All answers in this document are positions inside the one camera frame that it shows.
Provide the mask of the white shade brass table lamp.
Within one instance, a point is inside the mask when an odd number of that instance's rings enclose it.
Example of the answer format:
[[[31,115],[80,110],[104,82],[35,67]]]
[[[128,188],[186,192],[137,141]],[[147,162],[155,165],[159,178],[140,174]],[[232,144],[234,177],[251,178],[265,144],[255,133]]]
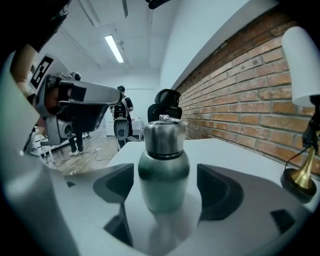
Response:
[[[284,33],[282,48],[290,71],[292,103],[298,107],[314,107],[302,134],[303,152],[307,152],[307,157],[298,169],[285,167],[280,179],[282,187],[305,204],[317,192],[311,173],[320,141],[320,50],[308,32],[298,26]]]

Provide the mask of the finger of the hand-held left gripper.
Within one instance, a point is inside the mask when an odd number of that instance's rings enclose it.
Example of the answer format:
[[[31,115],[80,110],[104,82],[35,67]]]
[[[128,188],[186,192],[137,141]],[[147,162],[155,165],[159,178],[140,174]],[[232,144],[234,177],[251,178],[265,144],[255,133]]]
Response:
[[[93,132],[106,113],[105,104],[63,103],[59,119],[71,122],[72,132]]]
[[[61,80],[58,85],[59,89],[71,89],[69,100],[62,101],[64,103],[115,106],[122,99],[120,91],[102,84]]]

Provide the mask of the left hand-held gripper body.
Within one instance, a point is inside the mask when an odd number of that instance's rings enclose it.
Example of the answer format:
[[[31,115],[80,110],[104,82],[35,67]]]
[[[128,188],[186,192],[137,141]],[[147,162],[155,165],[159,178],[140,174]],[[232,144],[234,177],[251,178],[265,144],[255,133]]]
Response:
[[[66,65],[57,57],[45,54],[35,69],[29,86],[35,93],[35,108],[45,121],[47,142],[44,146],[59,145],[68,140],[72,132],[72,122],[58,119],[56,115],[48,112],[45,99],[50,88],[57,88],[61,81],[80,81],[78,72],[70,71]]]

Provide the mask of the person's left forearm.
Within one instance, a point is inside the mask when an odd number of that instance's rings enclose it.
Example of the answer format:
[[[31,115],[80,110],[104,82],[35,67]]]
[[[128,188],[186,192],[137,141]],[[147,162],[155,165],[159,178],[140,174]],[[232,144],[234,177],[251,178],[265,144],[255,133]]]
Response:
[[[29,44],[15,51],[10,66],[10,73],[18,86],[24,85],[27,82],[28,74],[36,55],[37,51]]]

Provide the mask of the person's left hand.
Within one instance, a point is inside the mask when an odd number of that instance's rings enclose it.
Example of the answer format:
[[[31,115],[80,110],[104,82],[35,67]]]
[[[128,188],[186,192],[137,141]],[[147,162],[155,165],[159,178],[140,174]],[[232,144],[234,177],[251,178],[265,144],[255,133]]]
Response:
[[[44,105],[46,110],[55,115],[59,111],[58,103],[60,101],[68,101],[71,97],[72,87],[62,85],[60,87],[51,87],[47,90]]]

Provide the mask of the long ceiling light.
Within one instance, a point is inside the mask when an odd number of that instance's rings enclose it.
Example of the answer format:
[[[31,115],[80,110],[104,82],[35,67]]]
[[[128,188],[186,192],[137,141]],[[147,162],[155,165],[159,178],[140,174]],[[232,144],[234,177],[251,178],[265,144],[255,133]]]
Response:
[[[119,49],[117,47],[117,44],[116,44],[113,36],[112,35],[107,35],[107,36],[104,37],[104,39],[105,39],[106,43],[108,44],[108,46],[110,47],[110,49],[111,49],[114,57],[116,58],[117,62],[120,63],[120,64],[124,63],[124,59],[123,59],[123,57],[122,57],[122,55],[121,55],[121,53],[120,53],[120,51],[119,51]]]

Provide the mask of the person's black shirt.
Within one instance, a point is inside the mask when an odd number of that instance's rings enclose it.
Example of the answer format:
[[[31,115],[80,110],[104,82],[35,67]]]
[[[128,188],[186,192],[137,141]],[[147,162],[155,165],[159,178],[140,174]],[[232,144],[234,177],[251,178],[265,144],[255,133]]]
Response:
[[[61,27],[69,13],[72,0],[24,0],[19,7],[19,28],[15,49],[30,45],[40,52]]]

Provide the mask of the small metal jar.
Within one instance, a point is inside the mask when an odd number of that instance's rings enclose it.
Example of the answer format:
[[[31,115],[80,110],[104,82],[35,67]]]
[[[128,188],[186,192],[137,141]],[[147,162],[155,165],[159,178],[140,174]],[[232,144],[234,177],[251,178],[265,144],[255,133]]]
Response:
[[[184,150],[171,155],[145,150],[137,170],[142,197],[151,212],[167,214],[181,207],[190,175],[190,162]]]

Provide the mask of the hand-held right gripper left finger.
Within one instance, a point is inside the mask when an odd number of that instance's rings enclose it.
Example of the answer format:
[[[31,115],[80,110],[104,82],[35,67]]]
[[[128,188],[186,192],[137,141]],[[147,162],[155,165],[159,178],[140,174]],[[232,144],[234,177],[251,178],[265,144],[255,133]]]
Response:
[[[51,178],[80,256],[137,256],[125,209],[132,163],[69,176],[53,170]]]

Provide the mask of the black headrest office chair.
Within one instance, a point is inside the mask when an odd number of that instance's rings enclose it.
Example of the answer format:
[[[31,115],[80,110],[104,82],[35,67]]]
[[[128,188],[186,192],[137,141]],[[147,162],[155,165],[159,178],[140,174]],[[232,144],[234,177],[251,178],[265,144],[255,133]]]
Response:
[[[157,93],[154,104],[147,110],[148,122],[158,121],[160,115],[168,115],[171,118],[181,119],[182,109],[179,107],[181,93],[172,89],[163,89]]]

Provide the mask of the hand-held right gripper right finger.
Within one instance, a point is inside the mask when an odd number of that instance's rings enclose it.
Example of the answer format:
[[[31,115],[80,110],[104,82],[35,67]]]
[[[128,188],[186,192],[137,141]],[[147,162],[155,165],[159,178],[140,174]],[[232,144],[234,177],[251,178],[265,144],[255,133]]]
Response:
[[[192,235],[194,256],[276,254],[310,211],[276,183],[235,170],[197,165],[201,214]]]

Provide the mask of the grey cloth covered table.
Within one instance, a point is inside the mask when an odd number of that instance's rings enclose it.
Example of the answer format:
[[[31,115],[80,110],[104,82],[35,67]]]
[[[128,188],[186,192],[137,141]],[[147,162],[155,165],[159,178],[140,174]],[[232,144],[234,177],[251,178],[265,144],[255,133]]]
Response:
[[[133,136],[138,137],[139,141],[143,138],[144,126],[144,122],[141,118],[134,118],[132,120]]]

